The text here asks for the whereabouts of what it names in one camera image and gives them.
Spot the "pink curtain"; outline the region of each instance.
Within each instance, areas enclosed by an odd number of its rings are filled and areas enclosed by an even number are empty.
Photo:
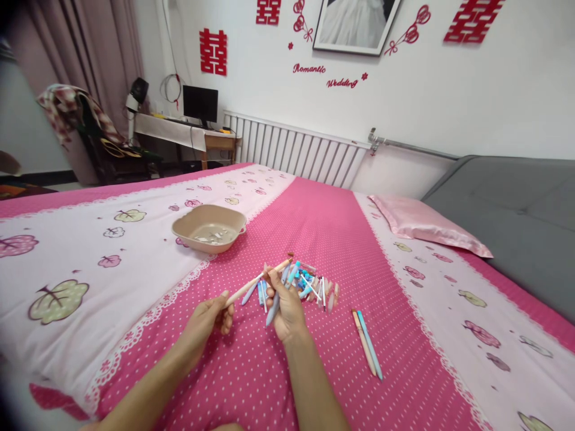
[[[143,75],[132,0],[26,0],[7,38],[37,96],[55,83],[86,89],[128,135],[123,107],[132,82]],[[86,150],[73,135],[68,161],[79,182],[95,184]]]

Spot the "radiator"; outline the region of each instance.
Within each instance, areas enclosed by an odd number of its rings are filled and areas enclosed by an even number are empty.
[[[253,162],[349,189],[370,145],[224,111],[224,124],[242,137],[236,162]]]

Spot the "picture frame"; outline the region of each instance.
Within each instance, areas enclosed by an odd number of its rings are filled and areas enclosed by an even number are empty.
[[[379,57],[401,0],[323,0],[313,49]]]

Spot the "bowl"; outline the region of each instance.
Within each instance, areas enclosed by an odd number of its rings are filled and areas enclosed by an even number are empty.
[[[200,205],[178,218],[172,232],[194,250],[219,254],[246,231],[246,216],[219,205]]]

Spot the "pillowcase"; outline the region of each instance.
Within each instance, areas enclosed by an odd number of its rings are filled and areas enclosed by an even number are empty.
[[[433,208],[415,199],[401,196],[371,195],[399,238],[423,239],[438,244],[464,248],[480,257],[493,257],[475,236],[446,219]]]

